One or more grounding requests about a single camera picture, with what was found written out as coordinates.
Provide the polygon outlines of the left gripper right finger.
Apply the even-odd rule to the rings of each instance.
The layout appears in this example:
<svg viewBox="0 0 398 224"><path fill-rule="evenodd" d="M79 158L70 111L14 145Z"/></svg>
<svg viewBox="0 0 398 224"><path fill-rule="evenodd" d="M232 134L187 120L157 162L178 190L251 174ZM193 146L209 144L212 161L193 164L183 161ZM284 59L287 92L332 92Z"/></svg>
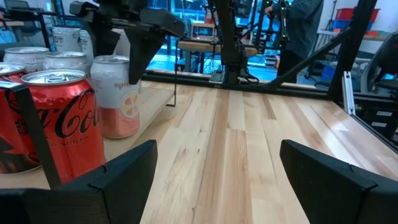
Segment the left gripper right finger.
<svg viewBox="0 0 398 224"><path fill-rule="evenodd" d="M397 224L397 181L288 139L279 155L310 223Z"/></svg>

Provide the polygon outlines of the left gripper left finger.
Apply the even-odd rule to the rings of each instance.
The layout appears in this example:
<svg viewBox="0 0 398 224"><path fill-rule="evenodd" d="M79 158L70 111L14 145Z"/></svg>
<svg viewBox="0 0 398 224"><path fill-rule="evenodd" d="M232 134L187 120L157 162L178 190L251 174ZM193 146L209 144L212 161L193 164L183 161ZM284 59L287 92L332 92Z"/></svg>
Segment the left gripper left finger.
<svg viewBox="0 0 398 224"><path fill-rule="evenodd" d="M139 223L157 164L148 140L53 190L1 190L1 223Z"/></svg>

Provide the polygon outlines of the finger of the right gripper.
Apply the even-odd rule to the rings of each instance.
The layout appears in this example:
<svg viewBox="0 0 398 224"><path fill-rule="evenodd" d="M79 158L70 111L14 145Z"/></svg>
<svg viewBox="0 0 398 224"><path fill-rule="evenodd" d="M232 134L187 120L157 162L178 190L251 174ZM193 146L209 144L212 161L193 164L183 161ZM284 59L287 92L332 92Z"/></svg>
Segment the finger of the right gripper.
<svg viewBox="0 0 398 224"><path fill-rule="evenodd" d="M136 28L129 28L124 31L130 43L129 83L135 85L164 44L166 35L162 32Z"/></svg>
<svg viewBox="0 0 398 224"><path fill-rule="evenodd" d="M112 31L112 28L103 22L82 21L81 23L90 35L93 56L112 55L120 34Z"/></svg>

